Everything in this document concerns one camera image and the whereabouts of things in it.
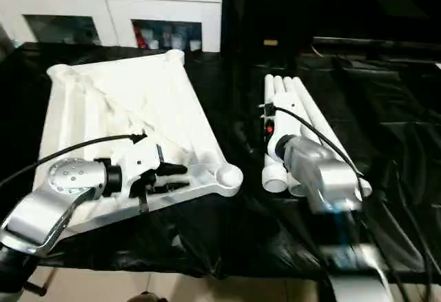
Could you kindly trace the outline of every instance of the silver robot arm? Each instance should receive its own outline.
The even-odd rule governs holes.
[[[276,154],[295,180],[307,189],[313,213],[342,212],[361,208],[356,173],[328,148],[302,136],[284,136]]]
[[[136,142],[118,165],[106,159],[62,159],[53,164],[43,184],[1,225],[0,302],[19,300],[39,259],[55,246],[78,205],[122,190],[134,191],[141,204],[138,190],[155,182],[160,165],[160,148],[147,138]]]

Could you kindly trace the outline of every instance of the bundle of white pipes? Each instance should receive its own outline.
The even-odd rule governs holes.
[[[349,160],[351,160],[300,78],[285,77],[282,79],[280,76],[273,77],[268,74],[265,77],[265,103],[271,103],[274,95],[282,92],[290,93],[292,101],[296,105],[297,113],[300,114],[305,121],[312,124],[312,126],[314,126],[319,132],[324,134],[346,155]],[[300,132],[304,137],[308,137],[317,143],[321,143],[326,148],[332,150],[306,126],[302,125]],[[334,153],[337,159],[340,159],[341,161],[343,160],[336,152]],[[361,183],[365,194],[369,194],[371,191],[370,184],[364,179],[361,179]],[[305,195],[305,190],[301,187],[300,183],[286,171],[283,164],[273,160],[267,154],[265,155],[265,167],[262,170],[262,185],[268,192],[279,193],[288,189],[289,192],[296,197],[303,197]]]

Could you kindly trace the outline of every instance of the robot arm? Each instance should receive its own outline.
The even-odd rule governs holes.
[[[308,190],[314,213],[342,212],[361,208],[356,173],[334,153],[302,136],[284,136],[276,146],[293,178]]]
[[[303,117],[306,114],[295,95],[293,92],[278,93],[266,108],[274,109],[276,106]],[[318,142],[316,136],[305,136],[301,122],[286,112],[266,112],[266,116],[274,120],[274,132],[269,139],[267,153],[306,187],[306,197],[313,213],[361,208],[357,176],[350,165],[337,159],[332,150]]]
[[[54,247],[78,205],[113,192],[132,193],[142,203],[137,182],[153,184],[161,165],[160,148],[147,138],[135,143],[118,165],[102,159],[53,164],[43,184],[24,197],[1,226],[0,302],[19,300],[39,259]],[[183,173],[185,167],[176,168]]]

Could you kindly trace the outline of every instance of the white round hole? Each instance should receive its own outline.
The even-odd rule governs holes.
[[[216,171],[216,180],[224,186],[237,188],[242,184],[243,173],[232,164],[225,164]]]

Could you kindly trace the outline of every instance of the item on shelf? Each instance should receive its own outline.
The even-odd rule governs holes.
[[[150,49],[159,49],[159,41],[156,39],[147,42]]]
[[[175,26],[175,30],[176,30],[175,33],[181,35],[183,38],[184,48],[187,46],[189,29],[191,27],[192,27],[192,25],[188,24],[188,23],[177,23]]]
[[[163,26],[163,48],[168,49],[172,47],[172,26],[165,24]]]
[[[184,50],[185,49],[185,40],[181,34],[173,34],[172,35],[172,48]]]
[[[190,40],[190,50],[192,52],[196,52],[197,50],[202,49],[202,41],[201,40]]]
[[[88,44],[88,45],[91,45],[91,44],[100,45],[101,44],[98,37],[92,31],[92,28],[88,28],[88,27],[78,28],[76,31],[74,31],[72,43]]]
[[[143,35],[145,42],[149,43],[151,40],[153,40],[154,32],[152,29],[141,28],[141,34]]]
[[[61,42],[67,43],[69,45],[74,45],[75,44],[74,36],[70,34],[70,35],[62,38]]]
[[[141,29],[138,26],[133,27],[135,32],[136,42],[138,43],[138,48],[146,49],[147,43],[144,41],[143,35],[141,34]]]

